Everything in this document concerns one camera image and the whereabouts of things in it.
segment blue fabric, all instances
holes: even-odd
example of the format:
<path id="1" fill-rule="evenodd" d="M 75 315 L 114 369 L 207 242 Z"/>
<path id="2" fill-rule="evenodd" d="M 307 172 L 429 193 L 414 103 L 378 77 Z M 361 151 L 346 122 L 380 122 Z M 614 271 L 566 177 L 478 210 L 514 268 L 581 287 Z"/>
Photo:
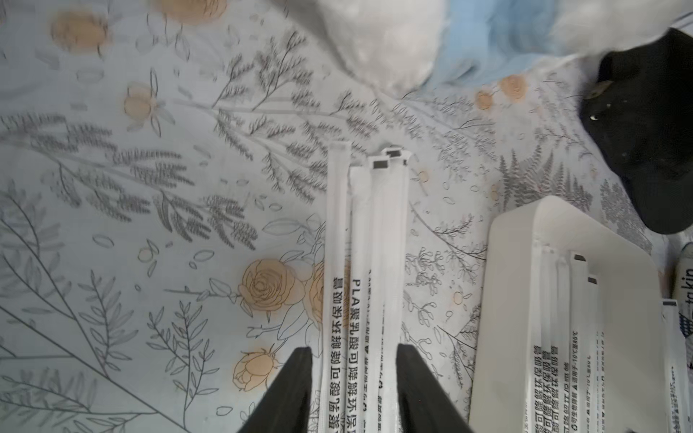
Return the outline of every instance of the blue fabric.
<path id="1" fill-rule="evenodd" d="M 473 86 L 529 68 L 560 53 L 550 38 L 556 0 L 450 0 L 449 25 L 422 90 Z"/>

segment botanical pattern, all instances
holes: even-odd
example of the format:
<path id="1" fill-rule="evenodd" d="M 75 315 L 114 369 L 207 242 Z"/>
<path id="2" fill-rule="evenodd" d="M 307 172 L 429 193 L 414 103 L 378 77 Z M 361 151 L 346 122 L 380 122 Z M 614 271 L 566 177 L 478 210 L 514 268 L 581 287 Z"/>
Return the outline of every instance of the botanical pattern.
<path id="1" fill-rule="evenodd" d="M 630 240 L 648 253 L 652 253 L 652 241 L 647 237 L 647 229 L 623 187 L 604 180 L 602 187 L 602 211 L 607 221 L 616 224 L 616 233 Z"/>
<path id="2" fill-rule="evenodd" d="M 0 0 L 2 431 L 233 432 L 308 346 L 314 432 L 332 140 L 413 153 L 400 341 L 465 416 L 499 213 L 558 195 L 666 266 L 578 62 L 393 99 L 290 1 L 32 5 Z"/>

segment white plastic container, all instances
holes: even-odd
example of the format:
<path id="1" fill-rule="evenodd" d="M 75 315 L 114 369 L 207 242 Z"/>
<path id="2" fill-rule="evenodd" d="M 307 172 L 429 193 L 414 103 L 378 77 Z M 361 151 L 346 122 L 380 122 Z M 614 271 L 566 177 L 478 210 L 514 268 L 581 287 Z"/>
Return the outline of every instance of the white plastic container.
<path id="1" fill-rule="evenodd" d="M 580 251 L 604 294 L 606 433 L 666 432 L 657 268 L 641 249 L 557 197 L 491 225 L 470 412 L 475 433 L 523 429 L 532 239 Z"/>

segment black hat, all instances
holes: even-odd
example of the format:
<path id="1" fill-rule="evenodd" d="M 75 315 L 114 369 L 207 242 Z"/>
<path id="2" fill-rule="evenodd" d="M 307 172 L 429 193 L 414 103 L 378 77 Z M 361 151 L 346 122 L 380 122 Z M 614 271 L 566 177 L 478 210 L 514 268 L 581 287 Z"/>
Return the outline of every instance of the black hat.
<path id="1" fill-rule="evenodd" d="M 693 38 L 608 54 L 580 120 L 648 228 L 693 224 Z"/>

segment orange flower print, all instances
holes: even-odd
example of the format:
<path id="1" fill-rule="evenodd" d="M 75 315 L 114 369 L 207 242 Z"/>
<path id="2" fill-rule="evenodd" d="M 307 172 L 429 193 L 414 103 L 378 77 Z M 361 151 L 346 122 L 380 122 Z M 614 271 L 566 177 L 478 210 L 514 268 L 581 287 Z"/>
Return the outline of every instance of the orange flower print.
<path id="1" fill-rule="evenodd" d="M 498 185 L 491 185 L 491 200 L 497 202 L 500 196 L 498 195 Z"/>
<path id="2" fill-rule="evenodd" d="M 493 95 L 482 90 L 477 93 L 475 102 L 478 109 L 489 109 L 493 106 Z"/>
<path id="3" fill-rule="evenodd" d="M 291 267 L 267 258 L 248 266 L 238 291 L 250 310 L 271 312 L 301 302 L 305 288 Z"/>
<path id="4" fill-rule="evenodd" d="M 108 22 L 88 10 L 58 13 L 51 24 L 55 45 L 72 53 L 101 55 L 101 46 L 109 42 Z"/>
<path id="5" fill-rule="evenodd" d="M 267 388 L 267 379 L 270 374 L 279 368 L 279 361 L 274 354 L 261 349 L 259 352 L 245 353 L 234 368 L 234 385 L 241 391 L 250 391 L 264 384 Z"/>
<path id="6" fill-rule="evenodd" d="M 197 26 L 221 17 L 227 0 L 154 0 L 154 5 L 167 18 Z"/>
<path id="7" fill-rule="evenodd" d="M 313 268 L 313 276 L 306 281 L 306 297 L 304 307 L 310 320 L 320 328 L 322 325 L 322 299 L 325 284 L 325 262 L 320 262 Z"/>
<path id="8" fill-rule="evenodd" d="M 342 324 L 349 329 L 349 311 L 351 310 L 351 260 L 344 265 L 344 302 L 342 307 Z"/>
<path id="9" fill-rule="evenodd" d="M 146 121 L 152 126 L 154 133 L 161 137 L 161 123 L 159 119 L 175 125 L 175 119 L 164 108 L 164 104 L 157 100 L 159 85 L 157 74 L 150 72 L 150 85 L 132 82 L 128 85 L 128 94 L 125 97 L 125 114 L 133 120 L 128 126 L 128 131 L 139 131 Z"/>
<path id="10" fill-rule="evenodd" d="M 527 81 L 523 76 L 509 76 L 500 81 L 500 90 L 510 98 L 513 103 L 518 103 L 525 98 L 527 93 Z"/>

